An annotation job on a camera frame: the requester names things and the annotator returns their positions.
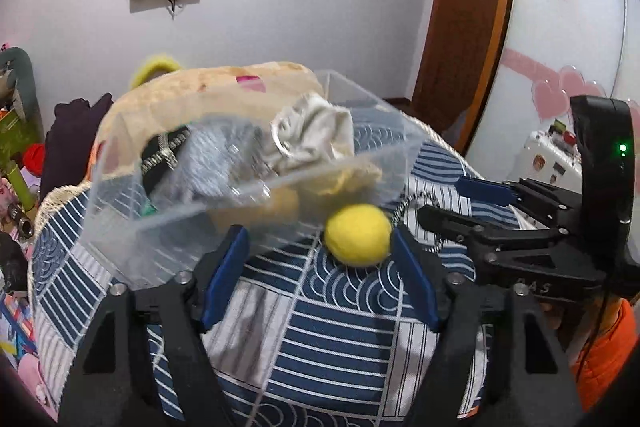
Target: yellow felt ball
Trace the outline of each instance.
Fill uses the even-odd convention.
[[[391,223],[372,204],[345,206],[327,219],[324,242],[341,263],[361,268],[380,263],[389,253]]]

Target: bed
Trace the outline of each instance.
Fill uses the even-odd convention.
[[[428,139],[406,179],[407,193],[426,189],[444,208],[523,225],[510,208],[457,195],[455,181],[478,174],[422,126]],[[40,213],[30,265],[32,304],[19,303],[29,324],[33,317],[28,355],[39,358],[32,393],[53,417],[82,334],[113,283],[78,245],[89,190],[88,184],[67,188]],[[392,202],[385,210],[394,208]],[[405,223],[419,241],[433,241],[414,210]],[[250,259],[225,317],[202,338],[238,425],[398,425],[426,371],[437,336],[416,320],[394,263],[345,268],[327,256],[320,232],[309,228],[295,243]],[[440,256],[449,269],[475,276],[465,247],[446,243]],[[477,410],[490,338],[488,327],[478,331],[460,417]],[[161,327],[148,328],[148,345],[164,411],[180,419]],[[16,359],[20,367],[24,356]]]

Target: white fabric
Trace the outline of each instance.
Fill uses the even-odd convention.
[[[27,184],[27,187],[29,187],[29,192],[31,194],[37,194],[38,190],[40,190],[40,178],[31,174],[27,167],[20,169],[20,174],[22,174],[24,182]]]
[[[4,73],[0,73],[0,99],[5,99],[13,89],[13,87],[9,86],[9,75],[13,71],[6,70]]]
[[[265,163],[277,174],[354,154],[349,109],[332,105],[314,92],[276,115],[271,140],[263,151]]]

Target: clear plastic box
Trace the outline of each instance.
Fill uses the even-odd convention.
[[[252,253],[258,253],[308,234],[309,227],[322,226],[329,215],[347,204],[398,199],[427,139],[424,131],[340,74],[322,71],[316,77],[329,102],[351,109],[354,157],[244,184],[236,197],[217,201],[215,208],[203,203],[177,204],[147,215],[148,199],[140,173],[146,140],[198,116],[223,114],[223,102],[228,100],[234,101],[234,114],[248,117],[264,113],[261,93],[276,92],[279,103],[289,105],[299,96],[289,93],[289,86],[298,80],[295,74],[286,74],[257,80],[255,86],[252,81],[244,82],[242,89],[240,84],[220,86],[152,103],[114,122],[94,172],[81,244],[114,277],[139,289],[193,269],[205,253],[215,250],[233,223],[249,229]],[[267,128],[269,121],[260,123]]]

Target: blue and white blanket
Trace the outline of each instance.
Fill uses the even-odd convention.
[[[431,191],[461,214],[518,220],[508,208],[460,197],[455,181],[466,166],[435,142],[425,142],[406,181],[409,194]],[[113,279],[78,244],[88,193],[47,221],[33,254],[33,315],[44,381],[55,407],[78,344]],[[405,223],[419,241],[433,236]],[[224,319],[202,341],[238,425],[398,425],[424,376],[437,335],[418,322],[393,261],[347,268],[327,255],[319,230],[252,258]],[[466,249],[445,243],[445,266],[475,276]],[[478,332],[476,357],[460,414],[473,413],[486,373],[490,332]],[[164,411],[182,417],[162,353],[162,330],[148,328]]]

